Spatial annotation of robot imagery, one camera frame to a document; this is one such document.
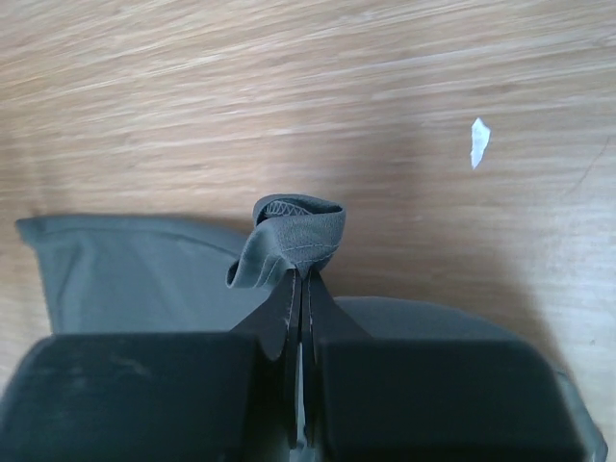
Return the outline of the white paper scrap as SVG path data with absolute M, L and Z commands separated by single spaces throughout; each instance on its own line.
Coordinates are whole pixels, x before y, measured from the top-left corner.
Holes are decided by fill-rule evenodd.
M 471 168 L 476 169 L 483 160 L 491 139 L 491 129 L 478 117 L 471 127 Z

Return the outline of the dark grey t shirt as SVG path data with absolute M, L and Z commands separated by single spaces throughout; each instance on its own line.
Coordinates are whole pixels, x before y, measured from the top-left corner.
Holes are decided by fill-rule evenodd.
M 326 461 L 304 431 L 302 284 L 312 272 L 321 276 L 338 250 L 346 211 L 312 196 L 275 194 L 256 203 L 253 219 L 248 236 L 202 221 L 139 216 L 46 216 L 21 219 L 16 227 L 38 258 L 49 336 L 226 332 L 256 310 L 286 272 L 294 271 L 301 283 L 297 439 L 286 461 Z M 401 329 L 392 329 L 372 303 L 393 306 L 396 320 L 404 318 L 406 309 L 434 321 L 451 314 L 463 324 L 482 321 L 522 339 L 449 307 L 388 297 L 332 297 L 363 327 L 381 334 L 392 330 L 400 335 Z M 571 379 L 551 365 L 569 400 L 593 426 L 591 461 L 604 461 L 608 447 L 601 431 Z

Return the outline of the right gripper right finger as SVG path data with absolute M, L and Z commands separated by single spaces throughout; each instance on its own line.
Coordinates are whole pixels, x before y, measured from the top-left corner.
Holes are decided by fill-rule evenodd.
M 365 328 L 321 276 L 302 284 L 309 444 L 326 461 L 591 461 L 592 424 L 529 343 L 455 315 L 424 319 L 372 303 Z

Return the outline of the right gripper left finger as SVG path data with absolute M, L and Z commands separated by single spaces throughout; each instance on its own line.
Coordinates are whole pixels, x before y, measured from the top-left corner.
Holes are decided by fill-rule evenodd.
M 1 399 L 5 461 L 286 461 L 296 444 L 294 271 L 226 332 L 52 335 Z

